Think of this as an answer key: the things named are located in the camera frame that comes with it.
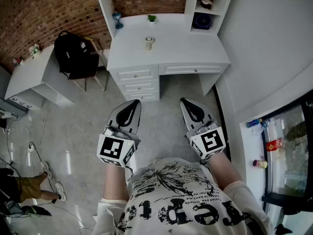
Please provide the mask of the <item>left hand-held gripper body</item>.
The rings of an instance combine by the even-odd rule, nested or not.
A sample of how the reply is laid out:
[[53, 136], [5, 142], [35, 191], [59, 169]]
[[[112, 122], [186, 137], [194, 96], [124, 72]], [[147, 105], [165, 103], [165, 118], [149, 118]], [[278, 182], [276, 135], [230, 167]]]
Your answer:
[[137, 135], [106, 125], [99, 135], [96, 155], [106, 164], [127, 167], [140, 142]]

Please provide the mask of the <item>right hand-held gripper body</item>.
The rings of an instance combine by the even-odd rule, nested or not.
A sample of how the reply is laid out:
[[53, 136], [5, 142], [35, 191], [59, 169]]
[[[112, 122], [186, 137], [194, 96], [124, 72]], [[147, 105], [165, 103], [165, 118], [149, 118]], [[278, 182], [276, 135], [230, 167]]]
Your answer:
[[215, 119], [188, 131], [186, 137], [201, 160], [209, 160], [225, 149], [223, 130], [217, 125]]

